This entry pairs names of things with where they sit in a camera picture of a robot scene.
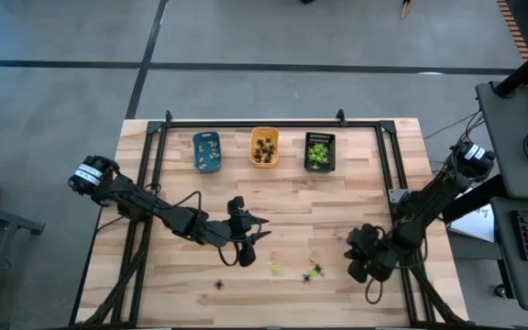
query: plastic bin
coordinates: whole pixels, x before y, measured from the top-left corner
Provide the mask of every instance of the plastic bin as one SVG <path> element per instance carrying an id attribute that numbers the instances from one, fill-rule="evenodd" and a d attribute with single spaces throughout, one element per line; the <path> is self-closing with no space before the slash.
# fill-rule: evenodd
<path id="1" fill-rule="evenodd" d="M 201 173 L 221 170 L 221 141 L 216 132 L 197 133 L 192 137 L 194 144 L 194 167 Z"/>
<path id="2" fill-rule="evenodd" d="M 279 130 L 274 127 L 254 127 L 250 138 L 249 159 L 259 169 L 275 167 L 279 161 Z"/>
<path id="3" fill-rule="evenodd" d="M 318 162 L 310 159 L 309 149 L 315 145 L 327 148 L 327 162 Z M 304 168 L 308 171 L 328 173 L 336 170 L 336 135 L 307 132 L 304 144 Z"/>

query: wooden table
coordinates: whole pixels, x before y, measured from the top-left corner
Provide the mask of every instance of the wooden table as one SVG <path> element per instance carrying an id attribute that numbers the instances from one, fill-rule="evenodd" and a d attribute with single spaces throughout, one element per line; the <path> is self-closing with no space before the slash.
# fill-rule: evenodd
<path id="1" fill-rule="evenodd" d="M 432 178 L 417 119 L 396 119 L 404 169 L 410 188 L 423 188 Z M 146 120 L 127 120 L 115 160 L 130 178 L 138 175 Z M 242 195 L 246 208 L 267 218 L 271 230 L 256 244 L 258 259 L 248 268 L 224 266 L 214 247 L 201 247 L 170 233 L 155 219 L 138 326 L 405 326 L 409 324 L 399 271 L 384 283 L 380 303 L 366 302 L 366 284 L 347 275 L 345 239 L 363 223 L 391 227 L 380 158 L 371 128 L 280 129 L 280 160 L 272 170 L 252 167 L 248 159 L 249 128 L 222 128 L 223 167 L 200 174 L 193 167 L 193 134 L 198 129 L 169 129 L 162 165 L 160 197 L 178 202 L 203 192 L 203 209 L 210 219 L 227 219 L 226 203 Z M 336 169 L 329 174 L 303 168 L 306 131 L 336 135 Z M 388 147 L 390 171 L 396 175 Z M 154 163 L 150 159 L 150 168 Z M 149 182 L 151 169 L 148 169 Z M 196 200 L 185 205 L 196 206 Z M 100 225 L 116 218 L 105 209 Z M 127 232 L 127 221 L 100 232 L 77 314 L 90 316 L 116 283 Z M 427 274 L 444 300 L 461 317 L 466 306 L 442 223 L 428 228 Z M 229 258 L 233 249 L 227 247 Z M 324 267 L 324 277 L 303 283 L 311 260 Z M 272 273 L 278 265 L 281 275 Z M 219 291 L 217 280 L 225 287 Z M 378 283 L 370 289 L 375 298 Z M 413 282 L 420 319 L 424 313 L 418 285 Z M 125 310 L 129 299 L 126 295 Z"/>

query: white paper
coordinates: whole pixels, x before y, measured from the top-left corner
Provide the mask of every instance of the white paper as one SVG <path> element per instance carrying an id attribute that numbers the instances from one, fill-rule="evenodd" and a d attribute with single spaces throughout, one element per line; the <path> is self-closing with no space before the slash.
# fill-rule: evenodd
<path id="1" fill-rule="evenodd" d="M 449 230 L 494 243 L 494 213 L 492 212 L 492 207 L 488 204 L 462 216 L 451 223 Z"/>

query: gray floor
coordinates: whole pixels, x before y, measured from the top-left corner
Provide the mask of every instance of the gray floor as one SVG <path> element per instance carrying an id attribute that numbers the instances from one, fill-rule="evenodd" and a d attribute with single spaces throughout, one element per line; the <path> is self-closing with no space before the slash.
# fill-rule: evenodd
<path id="1" fill-rule="evenodd" d="M 0 0 L 0 60 L 141 61 L 159 0 Z M 170 0 L 154 61 L 516 67 L 495 0 Z M 0 68 L 0 207 L 47 223 L 20 234 L 0 280 L 0 323 L 66 325 L 98 208 L 66 179 L 89 154 L 114 154 L 138 71 Z M 150 71 L 136 118 L 419 117 L 423 133 L 477 110 L 474 86 L 498 76 Z M 426 140 L 442 160 L 463 127 Z M 484 127 L 472 139 L 490 146 Z M 492 297 L 496 264 L 459 260 L 470 318 L 528 325 Z"/>

